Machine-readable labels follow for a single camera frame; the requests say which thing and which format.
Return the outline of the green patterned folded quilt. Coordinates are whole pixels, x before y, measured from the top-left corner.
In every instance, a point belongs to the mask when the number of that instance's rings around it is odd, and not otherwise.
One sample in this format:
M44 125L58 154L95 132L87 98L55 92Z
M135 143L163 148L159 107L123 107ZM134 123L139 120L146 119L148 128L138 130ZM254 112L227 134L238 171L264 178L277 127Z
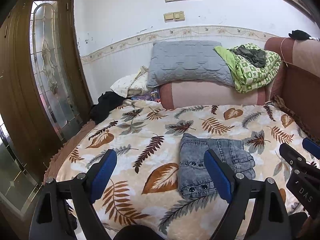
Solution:
M246 48L258 49L260 47L252 43L242 44ZM264 68L256 68L249 61L240 55L235 55L231 49L238 48L225 48L216 46L214 50L227 64L235 90L239 93L248 93L252 90L265 87L276 77L281 66L281 57L279 54L264 50L266 52L266 64Z

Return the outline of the leaf-print beige blanket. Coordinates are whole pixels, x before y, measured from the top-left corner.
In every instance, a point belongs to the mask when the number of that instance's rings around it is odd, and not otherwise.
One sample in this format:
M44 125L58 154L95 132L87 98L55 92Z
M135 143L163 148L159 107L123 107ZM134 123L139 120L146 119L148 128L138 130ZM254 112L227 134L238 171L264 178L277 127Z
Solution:
M291 167L280 156L285 142L309 164L319 161L302 146L295 121L267 104L192 106L166 110L153 101L128 101L82 139L61 164L57 181L73 179L112 149L117 165L94 208L111 237L141 224L165 239L209 239L227 208L217 193L185 200L178 191L180 141L184 135L231 139L254 161L256 180L286 187Z

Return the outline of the black item on backrest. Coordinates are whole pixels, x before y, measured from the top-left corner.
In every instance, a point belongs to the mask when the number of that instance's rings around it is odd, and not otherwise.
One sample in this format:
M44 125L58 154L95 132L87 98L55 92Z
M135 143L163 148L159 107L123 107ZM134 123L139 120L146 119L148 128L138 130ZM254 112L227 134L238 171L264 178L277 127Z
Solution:
M305 41L310 39L310 35L301 30L293 30L291 33L288 33L289 37L294 40Z

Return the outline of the wooden glass-panel door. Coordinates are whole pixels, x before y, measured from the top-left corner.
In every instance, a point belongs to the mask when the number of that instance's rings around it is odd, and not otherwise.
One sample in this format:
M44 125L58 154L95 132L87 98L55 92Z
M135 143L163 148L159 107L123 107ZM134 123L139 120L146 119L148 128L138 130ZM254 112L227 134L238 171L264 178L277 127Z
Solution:
M1 116L17 159L36 181L88 121L91 105L74 0L18 0L1 24Z

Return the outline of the grey acid-wash denim shorts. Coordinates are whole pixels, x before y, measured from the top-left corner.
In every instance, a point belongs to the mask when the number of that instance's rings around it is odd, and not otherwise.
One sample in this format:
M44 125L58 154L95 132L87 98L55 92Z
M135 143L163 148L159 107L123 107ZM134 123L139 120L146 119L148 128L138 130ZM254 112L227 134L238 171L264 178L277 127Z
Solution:
M203 139L185 133L180 143L178 190L185 199L221 194L230 201L234 183L221 166L229 166L233 174L255 178L255 161L244 150L244 143L234 139Z

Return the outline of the purple patterned item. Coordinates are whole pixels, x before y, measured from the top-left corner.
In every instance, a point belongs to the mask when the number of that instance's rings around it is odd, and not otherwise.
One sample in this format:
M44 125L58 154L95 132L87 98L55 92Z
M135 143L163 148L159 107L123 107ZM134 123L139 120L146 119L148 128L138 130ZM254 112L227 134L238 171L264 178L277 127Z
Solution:
M154 88L151 91L143 94L143 95L135 95L130 98L131 100L145 100L145 101L155 101L155 102L160 102L160 94L159 94L159 89Z

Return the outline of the black cloth on sofa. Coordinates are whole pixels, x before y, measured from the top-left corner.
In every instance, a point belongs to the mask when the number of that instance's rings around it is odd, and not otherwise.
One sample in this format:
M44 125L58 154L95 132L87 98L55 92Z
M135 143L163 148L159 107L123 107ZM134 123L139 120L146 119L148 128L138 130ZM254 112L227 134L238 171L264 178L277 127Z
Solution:
M124 97L119 96L113 91L108 91L98 98L98 103L93 105L89 111L89 118L96 125L103 122L110 112L123 104Z

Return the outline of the white floral pillow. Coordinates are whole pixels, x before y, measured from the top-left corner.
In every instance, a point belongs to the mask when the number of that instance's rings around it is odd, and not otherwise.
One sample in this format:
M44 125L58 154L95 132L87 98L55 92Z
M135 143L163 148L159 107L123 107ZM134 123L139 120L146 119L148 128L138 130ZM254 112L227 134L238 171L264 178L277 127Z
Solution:
M144 95L151 90L147 86L149 69L141 66L136 74L127 75L117 80L110 89L124 98Z

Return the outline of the grey quilted pillow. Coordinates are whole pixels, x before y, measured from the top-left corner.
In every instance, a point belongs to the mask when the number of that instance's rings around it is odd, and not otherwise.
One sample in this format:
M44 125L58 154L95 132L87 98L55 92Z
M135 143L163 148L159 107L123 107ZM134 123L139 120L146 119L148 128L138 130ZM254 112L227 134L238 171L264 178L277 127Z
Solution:
M153 43L147 86L173 81L202 80L234 86L227 63L215 51L216 41L157 41Z

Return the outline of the dark grey-green garment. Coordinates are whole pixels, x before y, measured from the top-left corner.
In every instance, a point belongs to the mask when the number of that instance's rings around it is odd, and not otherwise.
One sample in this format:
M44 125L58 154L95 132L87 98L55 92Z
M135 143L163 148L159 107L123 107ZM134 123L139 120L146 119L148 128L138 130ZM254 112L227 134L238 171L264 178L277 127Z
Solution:
M240 45L238 48L231 49L235 55L240 55L244 57L256 68L264 68L266 64L266 52L260 48L250 49L246 48L244 45Z

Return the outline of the beige wall switch plate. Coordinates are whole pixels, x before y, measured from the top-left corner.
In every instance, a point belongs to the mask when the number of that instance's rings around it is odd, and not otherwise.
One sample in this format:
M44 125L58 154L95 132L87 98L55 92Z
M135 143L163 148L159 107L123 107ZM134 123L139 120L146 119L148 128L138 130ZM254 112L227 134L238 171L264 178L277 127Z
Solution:
M183 11L165 13L163 16L164 16L164 22L185 21L185 15Z

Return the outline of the brown sofa backrest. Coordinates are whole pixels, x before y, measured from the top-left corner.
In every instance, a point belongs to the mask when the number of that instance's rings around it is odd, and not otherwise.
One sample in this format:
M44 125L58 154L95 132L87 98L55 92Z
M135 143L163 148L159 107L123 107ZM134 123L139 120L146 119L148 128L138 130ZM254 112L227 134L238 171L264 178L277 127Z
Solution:
M265 87L266 100L280 97L308 137L319 142L319 42L272 37L264 49L281 57L278 74Z

